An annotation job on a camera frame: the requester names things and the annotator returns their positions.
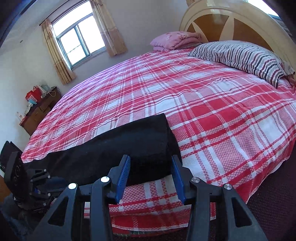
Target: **blue gripper pad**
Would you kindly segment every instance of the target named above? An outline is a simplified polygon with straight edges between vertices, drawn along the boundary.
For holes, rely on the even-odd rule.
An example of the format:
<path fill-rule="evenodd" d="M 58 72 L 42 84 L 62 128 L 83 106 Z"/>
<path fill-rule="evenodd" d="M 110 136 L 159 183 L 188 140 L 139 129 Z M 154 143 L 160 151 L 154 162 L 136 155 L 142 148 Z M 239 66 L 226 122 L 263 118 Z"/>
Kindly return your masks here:
<path fill-rule="evenodd" d="M 116 195 L 115 195 L 116 203 L 119 203 L 119 201 L 123 197 L 123 192 L 126 187 L 126 182 L 128 180 L 130 169 L 131 169 L 131 158 L 127 156 L 116 186 Z"/>
<path fill-rule="evenodd" d="M 175 184 L 175 188 L 177 191 L 177 195 L 178 198 L 181 200 L 181 202 L 184 204 L 186 197 L 185 197 L 185 185 L 184 182 L 182 180 L 182 176 L 180 173 L 180 169 L 179 167 L 182 167 L 181 163 L 179 160 L 175 160 L 174 157 L 172 157 L 172 169 L 171 169 L 171 173 L 172 173 L 172 177 L 173 177 L 173 181 Z"/>

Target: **red and white checkered blanket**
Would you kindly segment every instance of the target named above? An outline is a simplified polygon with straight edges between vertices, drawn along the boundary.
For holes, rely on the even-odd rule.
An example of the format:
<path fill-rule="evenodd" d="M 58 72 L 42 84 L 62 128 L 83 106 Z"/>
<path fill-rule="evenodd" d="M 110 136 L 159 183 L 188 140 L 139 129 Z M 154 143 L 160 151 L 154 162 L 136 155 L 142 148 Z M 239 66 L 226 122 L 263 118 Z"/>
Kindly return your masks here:
<path fill-rule="evenodd" d="M 275 89 L 254 75 L 188 53 L 147 53 L 78 84 L 40 123 L 23 161 L 165 113 L 183 165 L 207 183 L 232 184 L 247 201 L 292 151 L 295 91 L 284 79 Z M 112 226 L 134 231 L 185 227 L 189 213 L 171 176 L 127 187 L 120 204 L 110 206 Z"/>

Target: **headboard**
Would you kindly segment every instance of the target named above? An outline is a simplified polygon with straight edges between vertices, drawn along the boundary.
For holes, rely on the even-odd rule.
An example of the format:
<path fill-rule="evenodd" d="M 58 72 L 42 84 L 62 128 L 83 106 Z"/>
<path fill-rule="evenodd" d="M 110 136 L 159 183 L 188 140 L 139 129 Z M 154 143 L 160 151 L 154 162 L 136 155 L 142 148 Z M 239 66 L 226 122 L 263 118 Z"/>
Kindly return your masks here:
<path fill-rule="evenodd" d="M 296 69 L 296 44 L 268 14 L 243 0 L 196 0 L 180 31 L 199 32 L 203 42 L 242 40 L 279 55 Z"/>

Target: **window pane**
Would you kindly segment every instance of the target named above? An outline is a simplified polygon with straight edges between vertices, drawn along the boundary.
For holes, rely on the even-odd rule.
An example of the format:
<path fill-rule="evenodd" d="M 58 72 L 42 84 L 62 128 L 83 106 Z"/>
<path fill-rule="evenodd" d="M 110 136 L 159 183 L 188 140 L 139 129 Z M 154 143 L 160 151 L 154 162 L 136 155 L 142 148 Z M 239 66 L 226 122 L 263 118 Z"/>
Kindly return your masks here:
<path fill-rule="evenodd" d="M 72 65 L 86 56 L 77 37 L 75 29 L 71 29 L 65 33 L 61 37 L 61 42 Z"/>
<path fill-rule="evenodd" d="M 82 60 L 85 57 L 85 53 L 81 45 L 73 49 L 67 55 L 72 65 L 76 64 L 78 61 Z"/>
<path fill-rule="evenodd" d="M 105 46 L 94 16 L 83 20 L 78 26 L 91 53 Z"/>
<path fill-rule="evenodd" d="M 89 1 L 74 8 L 52 26 L 56 36 L 60 35 L 65 29 L 90 13 L 92 13 L 92 8 Z"/>
<path fill-rule="evenodd" d="M 278 14 L 273 11 L 265 2 L 263 2 L 262 0 L 248 0 L 248 2 L 252 5 L 254 5 L 255 7 L 261 9 L 263 12 L 267 13 L 267 14 L 271 14 L 274 16 L 278 16 Z"/>

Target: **wall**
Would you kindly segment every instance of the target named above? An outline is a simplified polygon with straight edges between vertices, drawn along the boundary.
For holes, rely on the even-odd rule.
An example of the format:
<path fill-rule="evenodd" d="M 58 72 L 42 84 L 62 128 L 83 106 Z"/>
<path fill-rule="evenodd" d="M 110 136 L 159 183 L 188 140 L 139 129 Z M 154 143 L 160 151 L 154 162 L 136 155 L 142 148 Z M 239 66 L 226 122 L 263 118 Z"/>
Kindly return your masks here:
<path fill-rule="evenodd" d="M 25 75 L 19 53 L 14 49 L 0 55 L 0 150 L 5 141 L 12 141 L 24 150 L 29 141 L 29 135 L 19 125 L 17 112 L 27 109 L 25 96 L 30 91 L 33 82 Z"/>
<path fill-rule="evenodd" d="M 67 2 L 59 8 L 49 19 L 55 19 L 60 13 L 75 4 L 78 0 Z M 185 0 L 172 0 L 182 2 L 186 6 Z M 36 83 L 45 81 L 50 86 L 58 86 L 65 94 L 72 87 L 94 74 L 116 65 L 134 56 L 152 51 L 149 45 L 151 40 L 160 34 L 177 31 L 181 22 L 180 16 L 175 19 L 174 15 L 178 7 L 175 6 L 172 14 L 172 7 L 169 6 L 171 0 L 105 0 L 117 28 L 121 32 L 128 48 L 128 52 L 123 55 L 109 57 L 107 52 L 99 54 L 88 62 L 82 64 L 74 70 L 77 78 L 70 84 L 63 86 L 52 66 L 47 48 L 43 43 L 41 27 L 36 27 L 33 33 L 22 43 L 22 58 L 26 75 Z"/>

